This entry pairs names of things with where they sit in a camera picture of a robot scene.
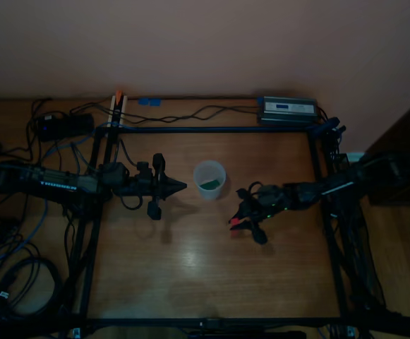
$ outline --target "plastic cup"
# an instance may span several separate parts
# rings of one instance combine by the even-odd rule
[[[224,167],[214,160],[206,160],[193,170],[193,182],[205,200],[215,200],[227,179]]]

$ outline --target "green object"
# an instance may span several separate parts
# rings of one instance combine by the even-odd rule
[[[212,180],[211,182],[205,182],[204,184],[200,185],[202,189],[207,189],[208,191],[216,189],[219,186],[220,186],[219,180]]]

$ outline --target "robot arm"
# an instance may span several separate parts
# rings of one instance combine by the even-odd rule
[[[259,222],[283,210],[305,210],[317,203],[323,196],[355,187],[360,197],[379,186],[404,184],[410,176],[409,163],[394,153],[365,157],[343,172],[330,175],[318,182],[285,184],[283,187],[251,184],[239,189],[237,194],[243,201],[234,217],[229,221],[231,230],[250,230],[255,242],[265,244],[267,236]],[[256,192],[252,188],[260,187]]]
[[[168,178],[164,173],[165,160],[162,154],[153,156],[155,174],[147,162],[138,162],[139,174],[130,177],[128,169],[120,162],[109,163],[92,174],[78,175],[60,172],[18,161],[0,163],[0,194],[26,193],[68,206],[73,212],[84,211],[86,202],[100,198],[107,201],[112,193],[119,197],[151,196],[147,214],[153,220],[161,218],[159,200],[185,189],[183,182]]]

